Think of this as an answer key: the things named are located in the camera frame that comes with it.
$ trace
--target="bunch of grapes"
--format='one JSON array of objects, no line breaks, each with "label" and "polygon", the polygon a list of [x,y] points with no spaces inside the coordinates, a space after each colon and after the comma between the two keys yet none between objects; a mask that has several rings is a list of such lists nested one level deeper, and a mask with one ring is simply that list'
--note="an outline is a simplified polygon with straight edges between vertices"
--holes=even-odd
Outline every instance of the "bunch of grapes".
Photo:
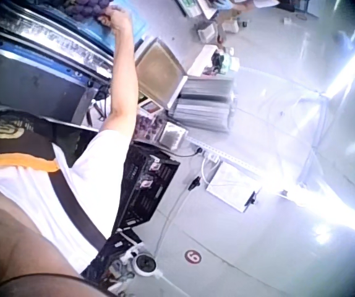
[{"label": "bunch of grapes", "polygon": [[113,0],[68,0],[61,10],[76,21],[81,22],[89,17],[99,17],[112,1]]}]

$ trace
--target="black basket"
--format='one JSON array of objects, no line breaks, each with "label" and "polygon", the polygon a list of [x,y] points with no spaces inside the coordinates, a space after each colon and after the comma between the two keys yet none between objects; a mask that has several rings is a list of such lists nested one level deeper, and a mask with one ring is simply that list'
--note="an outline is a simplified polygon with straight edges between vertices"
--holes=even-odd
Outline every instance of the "black basket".
[{"label": "black basket", "polygon": [[136,142],[129,147],[113,233],[151,219],[179,165],[152,145]]}]

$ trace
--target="black strap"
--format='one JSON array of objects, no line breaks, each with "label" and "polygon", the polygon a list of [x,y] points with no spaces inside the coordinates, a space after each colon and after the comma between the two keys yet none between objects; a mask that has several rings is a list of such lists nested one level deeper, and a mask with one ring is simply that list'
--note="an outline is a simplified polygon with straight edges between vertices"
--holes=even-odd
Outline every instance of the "black strap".
[{"label": "black strap", "polygon": [[99,252],[106,243],[106,238],[81,208],[61,170],[48,173],[56,197],[65,213],[84,238]]}]

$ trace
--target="baking tray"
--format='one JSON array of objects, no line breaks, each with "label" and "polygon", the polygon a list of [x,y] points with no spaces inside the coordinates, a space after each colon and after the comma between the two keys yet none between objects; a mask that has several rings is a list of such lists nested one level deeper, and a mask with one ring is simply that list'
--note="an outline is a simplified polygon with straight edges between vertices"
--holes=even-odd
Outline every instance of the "baking tray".
[{"label": "baking tray", "polygon": [[155,38],[137,59],[139,90],[169,110],[187,81],[187,74],[171,50]]}]

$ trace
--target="red circle sign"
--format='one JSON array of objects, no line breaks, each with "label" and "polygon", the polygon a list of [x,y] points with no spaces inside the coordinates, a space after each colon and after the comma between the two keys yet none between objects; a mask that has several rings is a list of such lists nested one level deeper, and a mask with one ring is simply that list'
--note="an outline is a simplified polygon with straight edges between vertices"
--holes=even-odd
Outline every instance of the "red circle sign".
[{"label": "red circle sign", "polygon": [[199,264],[202,260],[202,256],[199,252],[191,249],[184,254],[186,261],[191,264]]}]

